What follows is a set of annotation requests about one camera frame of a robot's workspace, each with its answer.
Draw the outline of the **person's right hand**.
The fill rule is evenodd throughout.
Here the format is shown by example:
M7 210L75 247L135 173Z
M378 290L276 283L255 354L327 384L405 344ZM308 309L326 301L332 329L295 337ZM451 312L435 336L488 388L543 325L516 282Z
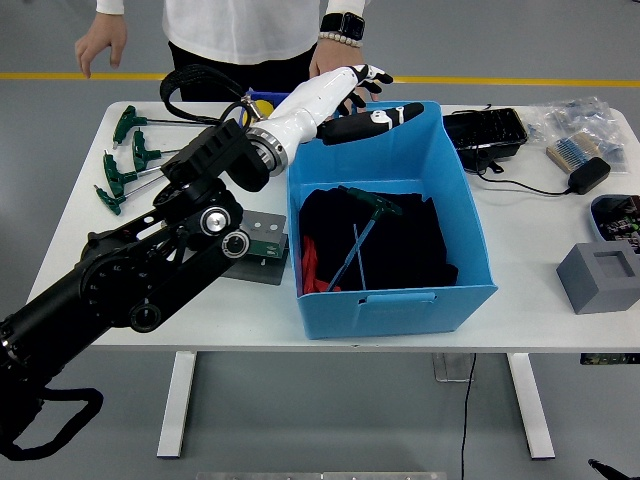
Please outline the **person's right hand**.
M78 68L85 79L92 76L92 63L103 51L109 51L109 66L120 67L127 43L127 26L123 15L98 12L87 32L74 45Z

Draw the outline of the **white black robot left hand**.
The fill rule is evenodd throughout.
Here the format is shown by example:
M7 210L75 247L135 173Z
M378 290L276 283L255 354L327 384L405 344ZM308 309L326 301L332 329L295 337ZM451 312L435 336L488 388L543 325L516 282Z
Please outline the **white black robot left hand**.
M247 133L250 141L263 144L281 163L291 163L298 146L315 138L326 145L372 138L421 115L419 102L377 109L336 118L334 113L358 87L376 82L390 84L393 78L371 65L340 67L302 84L275 108L268 119Z

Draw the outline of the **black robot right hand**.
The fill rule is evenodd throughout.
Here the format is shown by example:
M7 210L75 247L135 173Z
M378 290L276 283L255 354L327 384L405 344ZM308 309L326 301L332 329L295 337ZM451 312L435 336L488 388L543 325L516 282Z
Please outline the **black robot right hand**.
M639 480L638 476L629 476L616 468L602 463L596 459L589 459L588 465L596 470L599 474L601 474L607 480Z

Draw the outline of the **person's left hand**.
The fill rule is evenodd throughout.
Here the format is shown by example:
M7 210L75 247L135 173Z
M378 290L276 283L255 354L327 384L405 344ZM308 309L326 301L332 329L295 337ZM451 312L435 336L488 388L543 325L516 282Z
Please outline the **person's left hand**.
M365 61L360 48L331 39L319 39L311 58L309 77L313 78L340 67L364 64ZM366 110L366 99L377 101L380 92L380 87L377 87L377 90L370 90L367 87L357 88L356 95L359 97L355 104L357 112L360 113Z

